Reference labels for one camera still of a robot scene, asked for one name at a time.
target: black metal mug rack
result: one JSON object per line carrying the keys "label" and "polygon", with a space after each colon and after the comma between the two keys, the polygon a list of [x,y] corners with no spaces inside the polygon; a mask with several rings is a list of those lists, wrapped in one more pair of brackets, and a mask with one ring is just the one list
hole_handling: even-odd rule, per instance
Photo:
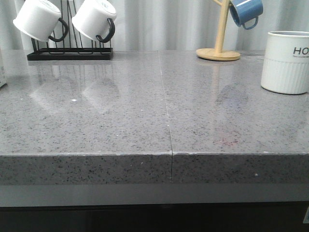
{"label": "black metal mug rack", "polygon": [[[28,60],[109,60],[113,58],[112,50],[112,40],[111,38],[102,39],[100,36],[97,36],[98,41],[91,40],[91,47],[84,47],[82,42],[82,37],[80,32],[71,25],[72,24],[72,12],[76,14],[76,5],[75,0],[60,0],[61,4],[61,17],[63,18],[63,1],[67,5],[67,23],[68,28],[65,28],[65,25],[62,25],[62,37],[66,37],[69,40],[69,47],[65,46],[65,39],[62,41],[54,41],[55,47],[51,48],[49,43],[46,43],[46,47],[40,48],[39,41],[31,38],[33,53],[27,55]],[[113,21],[109,21],[110,24],[110,33],[114,33]],[[62,43],[62,47],[58,47],[57,43]]]}

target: blue enamel mug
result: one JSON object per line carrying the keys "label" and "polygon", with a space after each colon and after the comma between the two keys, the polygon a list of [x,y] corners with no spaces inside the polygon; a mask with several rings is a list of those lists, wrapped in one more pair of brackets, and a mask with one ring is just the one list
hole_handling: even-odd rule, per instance
{"label": "blue enamel mug", "polygon": [[[262,0],[231,0],[231,3],[230,12],[238,27],[242,25],[246,30],[250,30],[257,25],[259,15],[263,13]],[[254,18],[255,23],[246,27],[245,23]]]}

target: quartz countertop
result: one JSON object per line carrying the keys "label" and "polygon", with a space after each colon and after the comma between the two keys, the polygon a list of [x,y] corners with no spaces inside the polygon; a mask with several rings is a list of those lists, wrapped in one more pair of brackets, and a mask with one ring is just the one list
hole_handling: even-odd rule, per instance
{"label": "quartz countertop", "polygon": [[28,53],[2,51],[2,186],[309,183],[309,95],[261,88],[263,51]]}

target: white enamel mug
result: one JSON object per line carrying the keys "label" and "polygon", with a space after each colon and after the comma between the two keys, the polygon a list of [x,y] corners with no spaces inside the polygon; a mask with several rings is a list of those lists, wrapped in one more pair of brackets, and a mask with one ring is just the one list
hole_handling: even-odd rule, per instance
{"label": "white enamel mug", "polygon": [[[107,0],[85,0],[72,18],[72,24],[87,38],[106,43],[115,33],[115,19],[116,10]],[[108,35],[102,39],[101,35],[108,29]]]}
{"label": "white enamel mug", "polygon": [[261,86],[284,94],[309,90],[309,32],[268,33]]}
{"label": "white enamel mug", "polygon": [[[51,36],[58,21],[65,27],[60,39]],[[49,39],[60,42],[68,33],[68,25],[61,18],[60,10],[48,0],[26,0],[13,23],[21,32],[42,42]]]}

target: black mug handle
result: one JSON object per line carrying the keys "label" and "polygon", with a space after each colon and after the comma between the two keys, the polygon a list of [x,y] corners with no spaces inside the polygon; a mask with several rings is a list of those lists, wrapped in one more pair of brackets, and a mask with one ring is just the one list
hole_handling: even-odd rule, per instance
{"label": "black mug handle", "polygon": [[111,18],[108,18],[107,21],[110,24],[110,32],[108,33],[108,35],[104,39],[102,39],[102,37],[100,35],[96,35],[96,39],[99,40],[101,43],[107,43],[109,40],[112,39],[112,37],[115,34],[114,21]]}
{"label": "black mug handle", "polygon": [[64,31],[64,33],[63,33],[63,35],[62,35],[62,37],[61,37],[60,39],[56,39],[55,37],[53,37],[53,36],[51,36],[51,35],[48,36],[48,38],[49,38],[50,40],[54,41],[54,42],[61,42],[61,41],[63,41],[64,38],[67,36],[68,31],[69,31],[69,26],[68,26],[68,24],[67,24],[62,18],[59,18],[58,21],[60,21],[60,22],[62,23],[62,25],[64,26],[65,31]]}

